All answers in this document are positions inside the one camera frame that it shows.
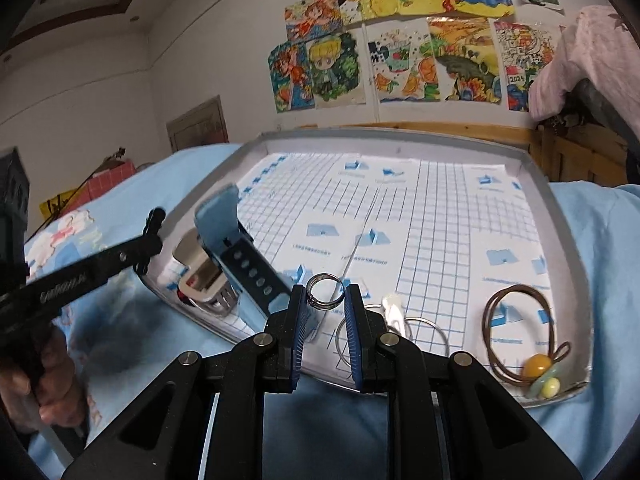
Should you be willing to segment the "person's left hand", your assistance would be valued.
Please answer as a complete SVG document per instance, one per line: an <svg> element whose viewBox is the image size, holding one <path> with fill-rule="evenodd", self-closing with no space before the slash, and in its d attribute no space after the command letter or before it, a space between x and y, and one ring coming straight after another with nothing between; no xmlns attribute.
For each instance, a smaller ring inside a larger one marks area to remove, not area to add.
<svg viewBox="0 0 640 480"><path fill-rule="evenodd" d="M44 374L36 388L41 422L47 426L75 428L87 415L84 388L76 375L75 363L67 352L62 330L51 327L50 338L41 353ZM1 399L9 419L19 431L28 434L37 425L24 408L23 400L32 394L27 375L21 370L2 368Z"/></svg>

